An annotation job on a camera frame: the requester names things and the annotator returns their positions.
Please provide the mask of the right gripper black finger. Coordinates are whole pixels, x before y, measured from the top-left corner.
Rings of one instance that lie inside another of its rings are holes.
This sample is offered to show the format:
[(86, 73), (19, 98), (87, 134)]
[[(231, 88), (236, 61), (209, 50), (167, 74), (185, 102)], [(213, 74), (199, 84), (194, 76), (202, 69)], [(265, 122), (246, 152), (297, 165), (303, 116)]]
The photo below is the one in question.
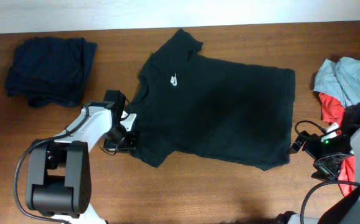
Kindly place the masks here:
[(311, 178), (320, 181), (330, 181), (333, 179), (333, 175), (331, 172), (328, 172), (327, 170), (318, 170), (312, 173)]
[(299, 152), (299, 150), (303, 147), (303, 145), (305, 144), (305, 142), (307, 142), (307, 137), (306, 136), (301, 136), (299, 135), (295, 141), (291, 144), (289, 150), (288, 150), (288, 154), (296, 154)]

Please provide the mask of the black Nike t-shirt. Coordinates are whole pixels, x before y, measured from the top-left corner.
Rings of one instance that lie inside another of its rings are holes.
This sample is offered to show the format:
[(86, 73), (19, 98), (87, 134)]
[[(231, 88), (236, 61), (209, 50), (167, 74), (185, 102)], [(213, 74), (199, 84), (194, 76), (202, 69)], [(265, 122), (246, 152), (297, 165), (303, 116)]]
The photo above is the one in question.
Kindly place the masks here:
[(143, 65), (131, 102), (134, 156), (157, 167), (175, 151), (254, 166), (289, 163), (295, 73), (207, 58), (178, 30)]

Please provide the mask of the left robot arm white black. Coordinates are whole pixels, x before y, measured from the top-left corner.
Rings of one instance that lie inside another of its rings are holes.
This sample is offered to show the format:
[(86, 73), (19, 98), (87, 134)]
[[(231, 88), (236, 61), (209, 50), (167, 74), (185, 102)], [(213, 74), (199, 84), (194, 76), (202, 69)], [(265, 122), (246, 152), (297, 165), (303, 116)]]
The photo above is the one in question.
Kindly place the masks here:
[(108, 90), (102, 101), (85, 103), (61, 133), (31, 144), (20, 159), (29, 160), (23, 214), (55, 223), (106, 223), (90, 203), (89, 153), (100, 139), (111, 156), (135, 152), (137, 115), (125, 111), (129, 104), (121, 91)]

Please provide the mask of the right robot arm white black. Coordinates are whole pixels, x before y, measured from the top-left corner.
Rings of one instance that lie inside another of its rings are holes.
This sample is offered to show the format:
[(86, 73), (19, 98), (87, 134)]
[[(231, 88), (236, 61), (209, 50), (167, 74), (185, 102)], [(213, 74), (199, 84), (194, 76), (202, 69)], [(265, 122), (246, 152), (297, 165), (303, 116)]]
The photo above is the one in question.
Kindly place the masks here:
[[(313, 158), (316, 172), (312, 177), (320, 183), (306, 194), (300, 212), (281, 213), (274, 223), (360, 223), (360, 103), (345, 109), (341, 124), (333, 124), (322, 132), (322, 135), (299, 132), (289, 150), (291, 154), (305, 151)], [(352, 191), (321, 217), (306, 217), (308, 200), (327, 185), (345, 185), (352, 187)]]

